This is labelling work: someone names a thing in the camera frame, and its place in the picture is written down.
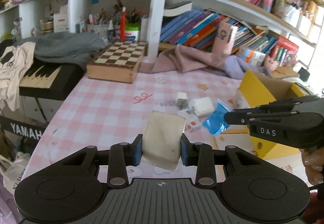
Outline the person's right hand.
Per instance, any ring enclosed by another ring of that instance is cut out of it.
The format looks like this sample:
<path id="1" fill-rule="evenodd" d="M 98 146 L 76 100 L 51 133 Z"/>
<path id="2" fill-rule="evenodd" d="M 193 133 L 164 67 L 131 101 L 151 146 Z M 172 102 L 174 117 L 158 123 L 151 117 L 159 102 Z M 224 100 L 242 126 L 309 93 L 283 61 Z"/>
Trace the person's right hand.
<path id="1" fill-rule="evenodd" d="M 302 150 L 302 162 L 305 173 L 312 185 L 323 183 L 323 147 L 310 153 L 307 149 Z"/>

